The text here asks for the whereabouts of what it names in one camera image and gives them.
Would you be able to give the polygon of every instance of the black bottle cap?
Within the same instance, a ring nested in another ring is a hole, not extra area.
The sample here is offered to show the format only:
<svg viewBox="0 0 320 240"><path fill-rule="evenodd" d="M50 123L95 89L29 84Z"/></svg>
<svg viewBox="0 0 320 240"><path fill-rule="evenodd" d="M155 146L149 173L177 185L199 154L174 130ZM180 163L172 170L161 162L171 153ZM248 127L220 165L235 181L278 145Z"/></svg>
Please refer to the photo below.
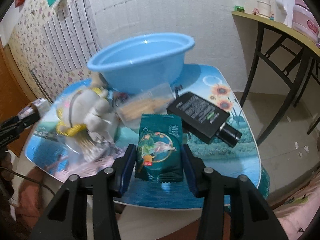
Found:
<svg viewBox="0 0 320 240"><path fill-rule="evenodd" d="M232 126L224 123L221 125L219 131L216 133L217 137L228 144L230 147L236 146L238 141L240 140L242 133L238 130L234 129Z"/></svg>

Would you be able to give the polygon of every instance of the white stuffed toy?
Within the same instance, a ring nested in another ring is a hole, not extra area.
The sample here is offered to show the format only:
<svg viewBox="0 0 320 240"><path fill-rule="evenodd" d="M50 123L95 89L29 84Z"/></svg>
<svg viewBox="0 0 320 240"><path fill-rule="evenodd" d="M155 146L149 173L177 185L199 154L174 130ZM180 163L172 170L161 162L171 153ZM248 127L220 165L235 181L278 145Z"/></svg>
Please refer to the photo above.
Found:
<svg viewBox="0 0 320 240"><path fill-rule="evenodd" d="M74 136L87 129L95 142L113 142L119 119L106 99L108 90L98 88L104 84L96 73L90 88L82 87L62 100L57 110L58 133Z"/></svg>

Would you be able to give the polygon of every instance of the cable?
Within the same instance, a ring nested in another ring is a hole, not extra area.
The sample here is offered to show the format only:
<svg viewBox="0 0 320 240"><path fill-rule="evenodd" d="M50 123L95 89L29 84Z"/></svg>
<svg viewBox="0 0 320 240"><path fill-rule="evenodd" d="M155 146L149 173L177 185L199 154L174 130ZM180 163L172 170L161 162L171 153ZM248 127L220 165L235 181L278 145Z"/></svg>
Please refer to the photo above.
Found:
<svg viewBox="0 0 320 240"><path fill-rule="evenodd" d="M52 189L50 189L47 185L42 184L41 182L39 182L39 181L37 181L37 180L35 180L35 179L28 178L28 177L23 176L23 175L21 175L21 174L19 174L19 173L16 173L15 171L9 170L9 169L7 169L7 168L5 168L5 167L0 167L0 170L1 170L1 169L2 169L2 170L6 170L6 171L8 171L8 172L11 172L12 174L17 175L18 177L21 177L21 178L23 178L23 179L29 180L29 181L31 181L31 182L33 182L33 183L36 183L36 184L40 185L41 187L44 187L44 188L46 188L47 190L49 190L49 191L52 193L52 195L55 195L55 193L54 193L54 191L53 191Z"/></svg>

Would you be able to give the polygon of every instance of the pink container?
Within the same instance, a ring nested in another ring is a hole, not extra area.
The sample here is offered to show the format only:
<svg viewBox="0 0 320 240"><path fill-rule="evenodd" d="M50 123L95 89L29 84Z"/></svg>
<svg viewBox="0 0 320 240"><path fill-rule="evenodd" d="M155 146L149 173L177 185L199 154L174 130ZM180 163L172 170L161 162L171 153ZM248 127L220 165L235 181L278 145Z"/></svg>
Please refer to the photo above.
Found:
<svg viewBox="0 0 320 240"><path fill-rule="evenodd" d="M318 43L319 25L303 0L295 0L292 28Z"/></svg>

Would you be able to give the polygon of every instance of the blue table top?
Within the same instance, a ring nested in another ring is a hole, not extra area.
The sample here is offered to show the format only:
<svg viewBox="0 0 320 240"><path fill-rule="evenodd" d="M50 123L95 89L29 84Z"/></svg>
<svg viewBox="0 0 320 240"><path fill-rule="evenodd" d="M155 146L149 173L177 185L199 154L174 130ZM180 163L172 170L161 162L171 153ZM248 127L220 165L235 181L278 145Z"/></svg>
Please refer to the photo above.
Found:
<svg viewBox="0 0 320 240"><path fill-rule="evenodd" d="M66 167L68 160L61 157L68 155L64 145L54 139L54 134L48 130L55 131L58 118L56 116L56 103L64 95L68 95L82 85L88 86L89 80L77 82L67 87L52 105L51 110L39 122L35 132L28 141L25 155L39 168L60 181L65 181L69 176ZM184 65L180 77L172 84L172 88L182 85L179 93L191 91L214 104L230 112L228 123L238 129L243 135L236 145L231 148L215 138L207 145L194 135L188 138L188 144L193 154L200 157L206 166L210 166L222 175L237 177L240 174L247 175L253 184L258 187L261 180L261 160L258 148L247 119L235 98L228 83L221 72L212 66L206 65ZM137 145L138 134L129 128L119 129L116 146L125 149L128 144ZM111 166L117 155L107 156L101 165L97 163L97 171ZM55 169L48 169L52 164L58 163ZM189 192L186 180L181 183L156 183L143 181L132 174L128 191L121 199L116 201L123 204L131 204L159 209L193 209L203 206L203 199L196 199ZM225 196L225 205L230 204L229 196Z"/></svg>

